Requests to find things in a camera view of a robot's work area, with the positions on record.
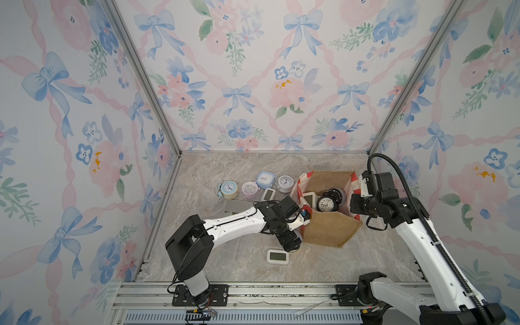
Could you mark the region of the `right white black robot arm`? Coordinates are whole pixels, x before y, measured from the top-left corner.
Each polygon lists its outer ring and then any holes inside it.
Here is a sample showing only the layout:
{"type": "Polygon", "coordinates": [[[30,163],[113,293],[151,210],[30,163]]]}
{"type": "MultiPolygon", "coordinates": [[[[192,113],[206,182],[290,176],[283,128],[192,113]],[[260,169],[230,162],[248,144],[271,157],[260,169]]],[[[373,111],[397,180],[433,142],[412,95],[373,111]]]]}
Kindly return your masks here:
{"type": "Polygon", "coordinates": [[[360,191],[352,194],[350,211],[369,219],[380,217],[404,240],[424,273],[434,296],[424,297],[381,272],[360,276],[357,298],[365,305],[384,303],[417,324],[502,324],[499,303],[486,301],[439,241],[421,202],[399,196],[391,173],[365,171],[360,191]]]}

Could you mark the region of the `black twin-bell alarm clock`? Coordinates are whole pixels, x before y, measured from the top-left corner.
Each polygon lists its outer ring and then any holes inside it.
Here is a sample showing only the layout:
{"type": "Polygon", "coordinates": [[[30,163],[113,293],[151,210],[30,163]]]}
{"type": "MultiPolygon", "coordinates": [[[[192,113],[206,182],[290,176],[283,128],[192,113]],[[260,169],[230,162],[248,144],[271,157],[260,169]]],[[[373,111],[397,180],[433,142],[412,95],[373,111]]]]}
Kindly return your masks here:
{"type": "Polygon", "coordinates": [[[346,194],[340,188],[331,188],[319,197],[316,208],[319,212],[335,212],[346,202],[346,194]]]}

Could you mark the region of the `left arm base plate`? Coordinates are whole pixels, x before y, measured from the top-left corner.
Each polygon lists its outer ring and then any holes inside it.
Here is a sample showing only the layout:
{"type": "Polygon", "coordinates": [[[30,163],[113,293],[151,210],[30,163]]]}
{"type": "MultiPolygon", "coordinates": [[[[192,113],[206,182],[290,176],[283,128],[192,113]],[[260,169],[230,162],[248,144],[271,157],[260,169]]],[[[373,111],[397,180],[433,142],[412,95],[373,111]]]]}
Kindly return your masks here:
{"type": "Polygon", "coordinates": [[[179,284],[173,291],[174,307],[226,307],[230,286],[227,284],[210,284],[209,288],[199,296],[192,296],[188,287],[179,284]]]}

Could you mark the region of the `white large digital clock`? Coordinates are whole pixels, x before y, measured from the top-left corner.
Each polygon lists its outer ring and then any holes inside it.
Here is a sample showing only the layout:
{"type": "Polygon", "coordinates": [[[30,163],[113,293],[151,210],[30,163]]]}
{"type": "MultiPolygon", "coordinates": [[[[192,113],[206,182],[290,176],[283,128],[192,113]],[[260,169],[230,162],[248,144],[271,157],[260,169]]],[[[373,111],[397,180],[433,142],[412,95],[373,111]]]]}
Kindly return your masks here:
{"type": "Polygon", "coordinates": [[[303,193],[302,199],[313,209],[316,209],[318,202],[318,195],[315,192],[303,193]]]}

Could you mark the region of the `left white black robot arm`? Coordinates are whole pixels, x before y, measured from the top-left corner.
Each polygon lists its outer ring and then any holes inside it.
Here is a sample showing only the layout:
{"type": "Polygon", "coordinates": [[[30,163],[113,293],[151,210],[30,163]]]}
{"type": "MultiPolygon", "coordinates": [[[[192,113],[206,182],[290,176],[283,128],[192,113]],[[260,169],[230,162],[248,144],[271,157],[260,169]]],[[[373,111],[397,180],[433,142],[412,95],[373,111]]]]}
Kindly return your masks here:
{"type": "Polygon", "coordinates": [[[287,253],[298,250],[303,240],[297,230],[311,221],[310,206],[300,207],[291,197],[254,203],[227,217],[201,219],[189,216],[165,244],[175,270],[174,284],[183,284],[195,301],[210,295],[204,267],[212,250],[249,234],[274,235],[287,253]]]}

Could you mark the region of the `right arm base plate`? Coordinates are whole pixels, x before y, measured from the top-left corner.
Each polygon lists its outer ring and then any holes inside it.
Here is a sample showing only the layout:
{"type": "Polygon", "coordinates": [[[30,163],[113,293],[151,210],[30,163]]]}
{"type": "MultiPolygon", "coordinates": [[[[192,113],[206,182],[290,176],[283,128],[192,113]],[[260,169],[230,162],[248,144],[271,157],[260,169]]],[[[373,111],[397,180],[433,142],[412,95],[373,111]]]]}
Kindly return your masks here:
{"type": "Polygon", "coordinates": [[[386,307],[387,303],[379,301],[372,294],[371,288],[354,284],[338,284],[335,286],[336,293],[330,298],[337,301],[341,307],[375,308],[386,307]]]}

